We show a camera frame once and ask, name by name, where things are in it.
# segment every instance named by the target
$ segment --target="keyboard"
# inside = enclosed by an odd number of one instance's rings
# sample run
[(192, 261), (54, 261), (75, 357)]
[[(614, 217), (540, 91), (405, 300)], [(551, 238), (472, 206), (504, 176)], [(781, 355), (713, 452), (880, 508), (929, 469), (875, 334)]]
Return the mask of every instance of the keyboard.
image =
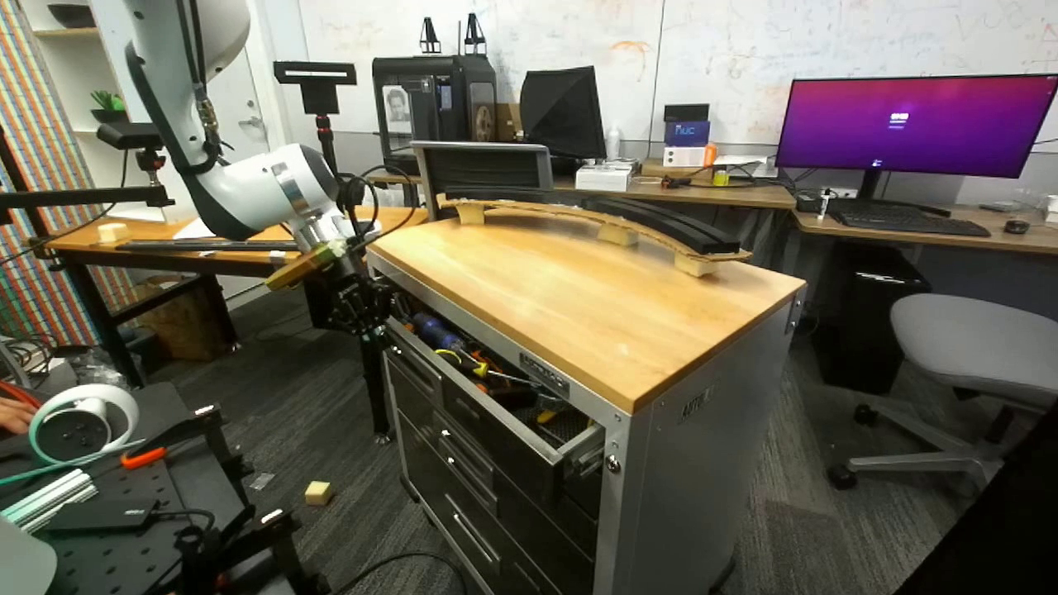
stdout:
[(883, 230), (883, 232), (918, 232), (918, 236), (965, 236), (965, 238), (987, 238), (992, 232), (949, 217), (941, 212), (900, 206), (900, 202), (831, 202), (825, 216), (849, 230)]

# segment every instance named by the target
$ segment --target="computer monitor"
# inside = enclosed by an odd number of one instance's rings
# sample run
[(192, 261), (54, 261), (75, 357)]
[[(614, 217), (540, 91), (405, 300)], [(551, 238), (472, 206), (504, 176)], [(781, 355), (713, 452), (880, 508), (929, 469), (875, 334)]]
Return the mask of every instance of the computer monitor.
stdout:
[(435, 194), (504, 198), (551, 189), (551, 159), (532, 144), (413, 144), (429, 216)]
[(594, 66), (530, 70), (518, 95), (522, 139), (551, 154), (554, 176), (606, 159)]
[(1017, 178), (1052, 109), (1058, 75), (792, 79), (781, 168)]

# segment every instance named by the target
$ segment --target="tape roll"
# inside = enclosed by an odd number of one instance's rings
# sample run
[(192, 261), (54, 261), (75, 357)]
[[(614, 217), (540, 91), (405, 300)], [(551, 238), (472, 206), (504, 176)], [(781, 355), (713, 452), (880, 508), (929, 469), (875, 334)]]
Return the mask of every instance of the tape roll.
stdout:
[[(138, 425), (138, 405), (133, 401), (130, 389), (115, 385), (80, 385), (69, 387), (56, 396), (48, 396), (29, 419), (29, 442), (40, 461), (64, 465), (64, 464), (80, 464), (80, 461), (97, 461), (104, 452), (113, 452), (127, 446), (134, 433)], [(85, 452), (65, 458), (56, 452), (56, 438), (61, 440), (80, 440)]]

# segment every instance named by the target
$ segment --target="cabinet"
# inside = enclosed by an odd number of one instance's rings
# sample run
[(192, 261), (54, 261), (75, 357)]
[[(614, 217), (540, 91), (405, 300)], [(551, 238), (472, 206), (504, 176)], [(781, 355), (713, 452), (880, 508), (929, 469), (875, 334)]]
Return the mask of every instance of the cabinet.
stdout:
[(385, 362), (405, 488), (484, 593), (720, 582), (797, 279), (696, 281), (563, 230), (455, 221), (367, 261), (396, 292)]
[(24, 0), (24, 17), (91, 184), (122, 184), (122, 178), (127, 184), (145, 184), (149, 178), (133, 156), (127, 163), (118, 148), (97, 139), (98, 118), (91, 109), (98, 105), (91, 92), (118, 92), (98, 30), (64, 27), (42, 0)]

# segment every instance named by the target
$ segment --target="whiteboard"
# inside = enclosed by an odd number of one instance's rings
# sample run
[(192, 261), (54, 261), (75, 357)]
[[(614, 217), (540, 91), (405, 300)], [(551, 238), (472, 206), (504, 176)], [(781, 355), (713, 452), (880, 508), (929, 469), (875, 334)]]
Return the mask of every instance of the whiteboard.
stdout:
[[(311, 0), (311, 61), (357, 64), (338, 133), (376, 133), (371, 61), (442, 53), (479, 14), (500, 98), (526, 70), (594, 66), (606, 129), (660, 139), (663, 104), (712, 104), (716, 144), (778, 144), (797, 75), (1058, 72), (1058, 0)], [(1052, 109), (1042, 139), (1058, 139)]]
[(644, 136), (659, 66), (660, 5), (644, 0), (311, 0), (301, 5), (311, 61), (357, 64), (339, 95), (339, 133), (376, 133), (374, 58), (415, 58), (422, 17), (455, 53), (467, 14), (479, 17), (500, 104), (516, 104), (526, 70), (594, 66), (608, 129)]
[(712, 104), (728, 144), (778, 144), (790, 79), (1058, 72), (1055, 0), (663, 0), (660, 27), (660, 105)]

